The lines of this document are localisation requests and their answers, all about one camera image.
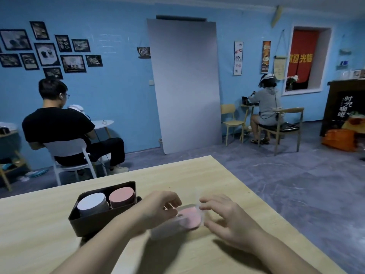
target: dark storage box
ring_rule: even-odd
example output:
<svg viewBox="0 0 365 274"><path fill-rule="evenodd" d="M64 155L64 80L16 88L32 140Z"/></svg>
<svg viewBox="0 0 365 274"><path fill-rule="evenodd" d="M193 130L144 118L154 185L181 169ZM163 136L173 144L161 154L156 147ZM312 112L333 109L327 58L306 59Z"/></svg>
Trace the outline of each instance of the dark storage box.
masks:
<svg viewBox="0 0 365 274"><path fill-rule="evenodd" d="M114 190L120 189L122 187L131 187L135 192L135 196L137 196L136 183L134 181L130 181L123 184L117 184L115 186L105 187L103 189L95 189L92 191L87 191L79 195L68 218L73 230L75 231L78 237L84 237L96 234L101 229L103 229L114 217L121 214L122 212L125 212L127 209L131 208L132 206L137 204L140 200L142 200L142 198L136 197L134 202L129 205L125 205L123 207L118 207L115 209L109 209L107 212L101 212L87 217L80 217L79 210L77 209L77 204L80 202L81 199L85 198L90 194L101 192L105 194L105 196L107 197L107 202L110 205L109 195Z"/></svg>

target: hand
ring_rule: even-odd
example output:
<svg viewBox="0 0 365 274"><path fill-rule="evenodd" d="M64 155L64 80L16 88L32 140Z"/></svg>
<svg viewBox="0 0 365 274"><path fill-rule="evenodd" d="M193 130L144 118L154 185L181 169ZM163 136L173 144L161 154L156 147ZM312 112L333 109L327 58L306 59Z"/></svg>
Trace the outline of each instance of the hand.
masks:
<svg viewBox="0 0 365 274"><path fill-rule="evenodd" d="M178 206L181 206L181 200L175 192L154 191L126 213L136 220L137 229L144 231L175 217Z"/></svg>
<svg viewBox="0 0 365 274"><path fill-rule="evenodd" d="M257 232L263 229L254 221L237 203L226 195L213 195L200 198L201 210L213 210L226 221L223 227L212 220L204 221L204 225L215 235L223 239L227 244L252 253Z"/></svg>

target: woman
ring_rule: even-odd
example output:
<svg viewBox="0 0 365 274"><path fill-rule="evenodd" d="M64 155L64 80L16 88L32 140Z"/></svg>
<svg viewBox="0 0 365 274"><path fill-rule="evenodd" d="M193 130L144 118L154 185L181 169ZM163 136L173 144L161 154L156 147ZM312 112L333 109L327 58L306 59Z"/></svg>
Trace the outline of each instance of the woman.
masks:
<svg viewBox="0 0 365 274"><path fill-rule="evenodd" d="M226 195L200 198L201 210L212 210L226 226L204 225L227 244L257 256L273 274L320 274L276 237L265 232ZM110 274L129 240L177 215L181 200L171 191L155 191L116 216L96 236L57 267L52 274Z"/></svg>
<svg viewBox="0 0 365 274"><path fill-rule="evenodd" d="M259 103L260 112L251 116L251 128L254 139L251 143L257 144L260 140L260 135L257 132L258 124L265 126L276 126L277 122L283 123L283 119L279 119L279 114L273 110L281 109L281 94L276 88L276 78L274 74L264 74L260 83L260 88L263 88L259 92L253 92L253 95L249 97L251 103ZM264 139L261 140L261 144L269 144L270 135L266 133Z"/></svg>

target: black chair seat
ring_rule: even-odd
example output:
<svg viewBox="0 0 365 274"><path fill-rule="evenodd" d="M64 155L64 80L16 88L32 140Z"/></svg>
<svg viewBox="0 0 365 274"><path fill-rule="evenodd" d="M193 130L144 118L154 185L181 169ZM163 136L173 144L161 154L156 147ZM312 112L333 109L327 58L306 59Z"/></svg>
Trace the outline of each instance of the black chair seat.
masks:
<svg viewBox="0 0 365 274"><path fill-rule="evenodd" d="M270 130L270 131L276 131L277 125L274 126L265 126L262 124L258 124L260 127ZM295 125L295 124L290 124L288 122L284 122L281 126L280 126L280 132L281 133L288 133L291 131L297 131L299 130L299 126Z"/></svg>

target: woman in gray outfit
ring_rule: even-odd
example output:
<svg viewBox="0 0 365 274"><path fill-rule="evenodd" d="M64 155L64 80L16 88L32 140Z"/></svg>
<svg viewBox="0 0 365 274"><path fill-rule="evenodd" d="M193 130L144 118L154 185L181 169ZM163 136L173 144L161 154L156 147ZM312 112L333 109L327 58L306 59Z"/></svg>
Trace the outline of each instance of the woman in gray outfit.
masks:
<svg viewBox="0 0 365 274"><path fill-rule="evenodd" d="M276 88L276 78L274 74L264 74L261 77L259 87L263 88L259 92L254 92L249 97L251 103L259 103L260 112L251 116L251 128L254 139L251 143L257 144L260 140L260 135L257 132L258 124L265 126L275 126L277 122L283 123L283 119L279 119L279 115L273 110L281 109L281 92ZM262 144L269 144L270 135L266 133Z"/></svg>

